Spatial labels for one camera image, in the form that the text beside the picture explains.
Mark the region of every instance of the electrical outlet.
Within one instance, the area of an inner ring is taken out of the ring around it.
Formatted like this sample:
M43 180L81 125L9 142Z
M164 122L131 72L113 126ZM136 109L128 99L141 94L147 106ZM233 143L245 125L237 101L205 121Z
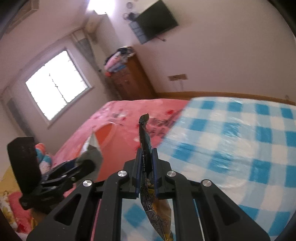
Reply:
M171 75L171 76L168 76L168 78L170 81L187 80L188 79L186 74Z

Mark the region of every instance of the metal bolt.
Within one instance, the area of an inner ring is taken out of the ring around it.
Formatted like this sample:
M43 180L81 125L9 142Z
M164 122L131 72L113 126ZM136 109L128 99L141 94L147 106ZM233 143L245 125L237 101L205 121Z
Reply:
M168 172L167 172L167 175L168 175L169 177L174 177L174 176L177 175L177 173L174 172L174 171L168 171Z
M202 181L202 184L205 186L205 187L209 187L212 185L212 182L210 180L203 180Z
M117 173L117 175L120 176L120 177L125 177L125 176L127 175L127 172L124 171L124 170L122 170L122 171L119 171L119 172Z
M91 180L85 180L83 182L83 186L85 186L85 187L89 187L91 184L92 184L92 181Z

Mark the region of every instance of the window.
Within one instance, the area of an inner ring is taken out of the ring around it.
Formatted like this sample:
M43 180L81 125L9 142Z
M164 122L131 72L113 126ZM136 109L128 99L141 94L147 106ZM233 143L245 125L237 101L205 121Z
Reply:
M42 66L26 85L49 121L88 88L66 50Z

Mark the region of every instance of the wall-mounted tv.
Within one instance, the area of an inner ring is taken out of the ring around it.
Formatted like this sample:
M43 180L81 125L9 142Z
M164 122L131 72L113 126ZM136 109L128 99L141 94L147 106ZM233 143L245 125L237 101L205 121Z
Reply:
M162 0L147 8L130 23L141 44L176 26L178 26L177 21Z

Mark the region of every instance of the checkered tablecloth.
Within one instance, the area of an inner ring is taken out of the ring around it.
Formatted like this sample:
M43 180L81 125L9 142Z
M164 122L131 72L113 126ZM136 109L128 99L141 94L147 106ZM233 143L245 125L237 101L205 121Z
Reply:
M212 180L274 240L296 210L295 123L291 105L194 98L157 150L188 179ZM122 240L161 240L139 199L123 202Z

